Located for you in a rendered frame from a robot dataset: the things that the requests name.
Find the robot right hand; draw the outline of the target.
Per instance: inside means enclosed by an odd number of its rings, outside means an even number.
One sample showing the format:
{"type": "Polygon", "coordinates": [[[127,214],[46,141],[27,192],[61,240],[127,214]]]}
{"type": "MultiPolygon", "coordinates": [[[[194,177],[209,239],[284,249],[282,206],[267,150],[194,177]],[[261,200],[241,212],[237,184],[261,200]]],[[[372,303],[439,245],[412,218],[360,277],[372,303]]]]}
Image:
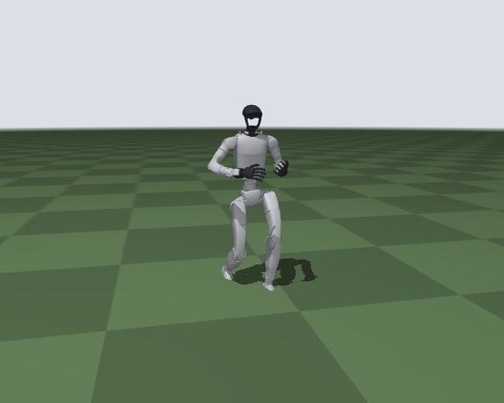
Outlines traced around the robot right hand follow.
{"type": "Polygon", "coordinates": [[[265,178],[262,175],[255,174],[255,173],[260,173],[260,174],[266,175],[265,172],[259,171],[259,170],[265,171],[265,169],[260,168],[260,167],[259,168],[253,168],[253,167],[256,167],[256,166],[260,166],[260,165],[259,164],[253,164],[253,165],[250,165],[249,167],[246,167],[245,169],[243,169],[243,168],[236,168],[236,169],[239,169],[239,175],[235,175],[234,178],[244,178],[245,177],[247,179],[254,179],[254,180],[262,181],[260,178],[253,177],[253,176],[258,176],[258,177],[265,178]]]}

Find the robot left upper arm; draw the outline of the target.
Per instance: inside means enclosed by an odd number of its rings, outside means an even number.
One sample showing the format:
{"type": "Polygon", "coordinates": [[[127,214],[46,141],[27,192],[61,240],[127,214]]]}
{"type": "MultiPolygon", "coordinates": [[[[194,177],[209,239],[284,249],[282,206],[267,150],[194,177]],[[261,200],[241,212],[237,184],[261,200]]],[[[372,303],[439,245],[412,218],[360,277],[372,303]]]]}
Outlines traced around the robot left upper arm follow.
{"type": "Polygon", "coordinates": [[[280,151],[280,148],[279,148],[279,145],[278,145],[278,141],[270,136],[270,135],[266,135],[267,137],[267,140],[268,140],[268,147],[270,148],[270,153],[272,155],[272,158],[274,159],[275,163],[273,164],[275,169],[277,167],[277,164],[281,164],[281,151],[280,151]]]}

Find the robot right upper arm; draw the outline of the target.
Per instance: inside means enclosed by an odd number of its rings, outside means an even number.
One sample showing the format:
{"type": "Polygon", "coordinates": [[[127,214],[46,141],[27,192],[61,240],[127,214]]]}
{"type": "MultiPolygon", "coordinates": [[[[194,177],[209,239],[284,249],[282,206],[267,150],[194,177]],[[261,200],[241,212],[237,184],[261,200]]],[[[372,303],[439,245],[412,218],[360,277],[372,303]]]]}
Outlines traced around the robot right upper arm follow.
{"type": "MultiPolygon", "coordinates": [[[[225,157],[226,155],[228,154],[228,151],[230,149],[233,149],[235,148],[236,144],[237,144],[237,136],[235,137],[230,137],[230,138],[226,138],[222,144],[220,145],[220,147],[218,148],[218,150],[216,151],[216,153],[214,154],[213,158],[211,161],[216,161],[217,163],[220,163],[225,157]]],[[[211,162],[210,161],[210,162],[211,162]]],[[[209,162],[209,163],[210,163],[209,162]]],[[[208,168],[209,169],[209,168],[208,168]]],[[[209,169],[210,170],[210,169],[209,169]]],[[[212,173],[216,174],[215,172],[213,172],[211,170],[212,173]]]]}

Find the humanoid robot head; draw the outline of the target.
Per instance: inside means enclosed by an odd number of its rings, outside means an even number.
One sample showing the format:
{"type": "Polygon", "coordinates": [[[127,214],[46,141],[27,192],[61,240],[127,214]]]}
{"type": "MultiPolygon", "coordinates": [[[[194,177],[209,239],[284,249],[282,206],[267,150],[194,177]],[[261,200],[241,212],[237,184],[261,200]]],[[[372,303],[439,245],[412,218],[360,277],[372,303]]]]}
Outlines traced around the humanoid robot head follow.
{"type": "Polygon", "coordinates": [[[250,136],[250,137],[257,136],[258,134],[255,133],[255,130],[260,126],[261,117],[262,117],[261,110],[257,106],[255,106],[255,105],[248,105],[248,106],[246,106],[244,108],[242,114],[244,116],[244,120],[245,120],[246,125],[247,125],[247,128],[246,128],[245,131],[249,132],[249,133],[244,133],[244,134],[247,135],[247,136],[250,136]],[[256,126],[249,126],[249,124],[248,124],[248,118],[249,119],[258,118],[259,122],[258,122],[258,124],[256,126]]]}

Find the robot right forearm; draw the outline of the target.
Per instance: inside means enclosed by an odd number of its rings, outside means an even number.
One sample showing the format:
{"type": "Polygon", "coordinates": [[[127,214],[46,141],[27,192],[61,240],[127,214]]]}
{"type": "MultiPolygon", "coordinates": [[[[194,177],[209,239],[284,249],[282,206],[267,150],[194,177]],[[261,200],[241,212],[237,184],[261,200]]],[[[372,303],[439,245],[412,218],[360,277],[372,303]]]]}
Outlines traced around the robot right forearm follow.
{"type": "Polygon", "coordinates": [[[215,172],[217,175],[225,176],[230,179],[233,179],[235,175],[239,175],[239,169],[225,167],[224,165],[220,165],[216,161],[211,161],[208,164],[208,168],[215,172]]]}

